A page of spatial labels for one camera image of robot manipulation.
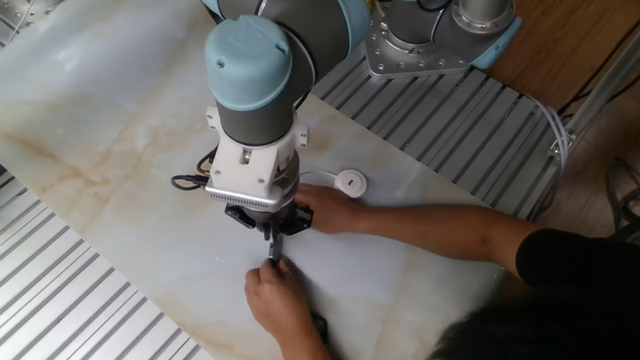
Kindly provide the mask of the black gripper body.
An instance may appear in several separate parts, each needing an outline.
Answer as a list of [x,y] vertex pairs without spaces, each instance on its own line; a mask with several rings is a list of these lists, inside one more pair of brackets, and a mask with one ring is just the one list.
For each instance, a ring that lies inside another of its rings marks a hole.
[[247,208],[245,213],[257,224],[286,222],[296,216],[297,205],[290,200],[277,211],[256,210]]

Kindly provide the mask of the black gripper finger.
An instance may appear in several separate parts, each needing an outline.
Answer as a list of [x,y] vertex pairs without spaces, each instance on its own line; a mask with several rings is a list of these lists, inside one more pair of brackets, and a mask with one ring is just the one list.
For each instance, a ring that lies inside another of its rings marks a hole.
[[273,239],[273,213],[251,210],[233,204],[227,204],[224,213],[244,227],[261,232],[266,241]]
[[300,208],[298,205],[283,208],[277,213],[274,232],[276,234],[292,236],[305,231],[311,227],[313,215],[312,210]]

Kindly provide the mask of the person's right hand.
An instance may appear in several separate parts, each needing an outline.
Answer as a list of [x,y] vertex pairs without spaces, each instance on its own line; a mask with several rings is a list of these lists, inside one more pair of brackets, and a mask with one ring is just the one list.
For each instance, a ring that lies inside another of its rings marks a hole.
[[312,227],[325,234],[365,233],[366,207],[341,191],[303,184],[296,203],[313,212]]

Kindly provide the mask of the person's left hand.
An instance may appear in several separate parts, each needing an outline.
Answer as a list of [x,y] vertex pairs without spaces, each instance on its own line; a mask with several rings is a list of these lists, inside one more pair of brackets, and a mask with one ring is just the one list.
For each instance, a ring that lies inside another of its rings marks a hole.
[[254,319],[280,345],[315,335],[308,302],[285,259],[277,263],[267,259],[249,270],[244,291]]

